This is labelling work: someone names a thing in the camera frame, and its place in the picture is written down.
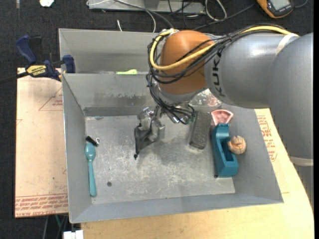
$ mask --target cardboard sheet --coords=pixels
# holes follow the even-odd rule
[[[68,212],[62,84],[17,81],[15,217]]]

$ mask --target orange multimeter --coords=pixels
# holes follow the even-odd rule
[[[257,2],[271,18],[284,17],[295,8],[292,0],[257,0]]]

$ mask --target yellow clamp label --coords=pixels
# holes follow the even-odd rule
[[[45,65],[33,65],[26,70],[32,76],[37,76],[46,72]]]

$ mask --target gray metal bin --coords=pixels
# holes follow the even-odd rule
[[[137,114],[154,107],[146,87],[147,45],[156,34],[60,29],[61,57],[72,55],[75,74],[63,74],[63,109],[72,223],[273,204],[283,201],[254,110],[222,105],[235,116],[230,134],[247,141],[233,178],[216,178],[210,142],[187,145],[191,125],[163,118],[165,139],[137,160]],[[135,68],[137,75],[116,71]],[[97,196],[89,194],[85,136],[100,138],[93,161]]]

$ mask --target black carpet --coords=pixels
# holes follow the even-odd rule
[[[39,0],[0,0],[0,74],[1,78],[14,76],[17,67],[24,67],[26,60],[19,55],[15,41],[25,34],[41,35],[43,55],[59,60],[58,29],[104,29],[119,31],[116,20],[123,31],[151,32],[152,19],[143,11],[89,10],[87,0],[55,0],[51,8],[43,8]],[[304,0],[295,0],[302,4]],[[232,15],[253,4],[255,0],[222,0],[228,15]],[[162,13],[177,29],[195,28],[206,22],[201,16],[190,20],[180,14]],[[156,17],[157,32],[168,25]],[[288,31],[305,35],[314,31],[314,0],[280,19],[271,19],[255,5],[244,13],[224,22],[202,28],[200,31],[222,35],[257,23],[275,23]],[[46,217],[15,219],[14,175],[15,175],[15,117],[16,82],[0,86],[0,239],[42,238]],[[47,238],[56,238],[58,228],[54,217],[49,217]]]

